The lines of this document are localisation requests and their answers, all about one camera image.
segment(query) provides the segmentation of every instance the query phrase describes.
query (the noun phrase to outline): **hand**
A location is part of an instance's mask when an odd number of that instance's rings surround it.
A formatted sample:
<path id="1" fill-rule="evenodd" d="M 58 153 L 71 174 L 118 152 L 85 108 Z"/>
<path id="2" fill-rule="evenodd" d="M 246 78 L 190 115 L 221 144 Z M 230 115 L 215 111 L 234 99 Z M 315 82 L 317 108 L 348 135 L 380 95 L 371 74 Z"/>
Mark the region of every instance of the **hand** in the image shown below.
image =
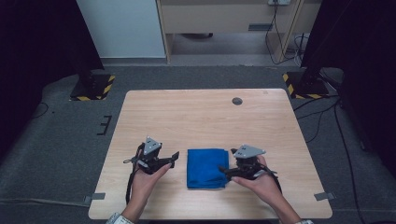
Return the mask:
<path id="1" fill-rule="evenodd" d="M 121 213 L 133 223 L 142 215 L 143 210 L 148 202 L 149 195 L 154 189 L 157 181 L 170 169 L 171 163 L 161 167 L 157 172 L 148 175 L 138 170 L 134 175 L 134 183 L 132 184 L 132 196 L 126 208 Z"/>
<path id="2" fill-rule="evenodd" d="M 267 166 L 263 156 L 257 157 L 259 163 Z M 248 180 L 242 177 L 235 176 L 232 178 L 235 183 L 253 191 L 262 201 L 268 203 L 279 216 L 284 224 L 297 223 L 301 221 L 298 214 L 294 211 L 288 201 L 283 197 L 275 180 L 264 173 L 258 176 L 255 180 Z"/>

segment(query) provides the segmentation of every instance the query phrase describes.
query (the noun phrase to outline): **black and yellow hazard tape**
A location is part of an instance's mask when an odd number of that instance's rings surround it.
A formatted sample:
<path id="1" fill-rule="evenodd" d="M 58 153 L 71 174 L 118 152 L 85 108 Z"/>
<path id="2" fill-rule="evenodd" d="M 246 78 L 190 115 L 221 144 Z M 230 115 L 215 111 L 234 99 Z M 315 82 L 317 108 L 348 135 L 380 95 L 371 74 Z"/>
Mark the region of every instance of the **black and yellow hazard tape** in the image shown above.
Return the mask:
<path id="1" fill-rule="evenodd" d="M 113 85 L 114 79 L 116 76 L 109 76 L 106 85 L 103 88 L 103 91 L 100 95 L 89 96 L 89 95 L 78 95 L 78 96 L 70 96 L 71 101 L 90 101 L 90 100 L 105 100 L 108 93 L 110 92 L 111 86 Z"/>
<path id="2" fill-rule="evenodd" d="M 289 95 L 290 95 L 291 99 L 318 99 L 318 98 L 324 98 L 324 97 L 329 96 L 328 94 L 299 94 L 299 93 L 296 93 L 296 91 L 293 88 L 293 85 L 290 81 L 288 74 L 283 74 L 283 80 L 286 83 L 286 87 L 288 88 Z"/>

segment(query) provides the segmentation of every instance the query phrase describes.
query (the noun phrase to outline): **light wood tabletop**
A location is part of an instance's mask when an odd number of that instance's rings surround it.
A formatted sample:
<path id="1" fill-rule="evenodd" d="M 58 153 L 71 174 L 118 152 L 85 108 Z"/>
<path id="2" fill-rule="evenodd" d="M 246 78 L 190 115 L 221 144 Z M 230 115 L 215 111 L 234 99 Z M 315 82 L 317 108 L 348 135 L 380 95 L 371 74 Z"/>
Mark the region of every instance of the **light wood tabletop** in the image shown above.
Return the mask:
<path id="1" fill-rule="evenodd" d="M 242 100 L 233 104 L 233 98 Z M 234 182 L 225 189 L 187 189 L 187 149 L 266 150 L 285 198 L 304 218 L 332 215 L 290 100 L 281 89 L 129 91 L 126 94 L 93 200 L 92 219 L 108 219 L 125 207 L 125 192 L 137 147 L 150 136 L 163 143 L 160 158 L 179 151 L 174 169 L 158 182 L 141 219 L 267 219 L 275 212 Z M 230 155 L 230 166 L 235 158 Z"/>

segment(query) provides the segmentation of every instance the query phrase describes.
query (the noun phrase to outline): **wall socket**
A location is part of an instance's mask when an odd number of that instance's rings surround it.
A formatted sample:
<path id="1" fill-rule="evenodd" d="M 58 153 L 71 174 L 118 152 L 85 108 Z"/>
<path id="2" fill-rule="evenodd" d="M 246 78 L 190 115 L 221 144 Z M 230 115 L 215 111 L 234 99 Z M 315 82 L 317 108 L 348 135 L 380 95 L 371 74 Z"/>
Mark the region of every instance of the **wall socket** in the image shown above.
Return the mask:
<path id="1" fill-rule="evenodd" d="M 279 6 L 288 6 L 290 5 L 290 0 L 268 0 L 268 5 L 274 6 L 277 3 Z"/>

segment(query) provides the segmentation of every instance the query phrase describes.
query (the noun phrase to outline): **person's right hand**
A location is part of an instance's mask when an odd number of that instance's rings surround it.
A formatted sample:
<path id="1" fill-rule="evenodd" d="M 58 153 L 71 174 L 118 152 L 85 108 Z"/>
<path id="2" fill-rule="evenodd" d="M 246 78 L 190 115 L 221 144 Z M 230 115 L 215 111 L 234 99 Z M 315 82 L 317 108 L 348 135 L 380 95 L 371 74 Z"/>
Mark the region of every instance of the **person's right hand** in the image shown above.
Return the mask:
<path id="1" fill-rule="evenodd" d="M 265 158 L 258 156 L 257 160 L 264 166 L 267 166 Z M 234 176 L 232 181 L 253 191 L 259 198 L 268 203 L 279 216 L 284 224 L 300 222 L 301 219 L 294 211 L 288 201 L 283 197 L 275 180 L 268 174 L 259 175 L 255 180 L 248 180 L 242 177 Z"/>

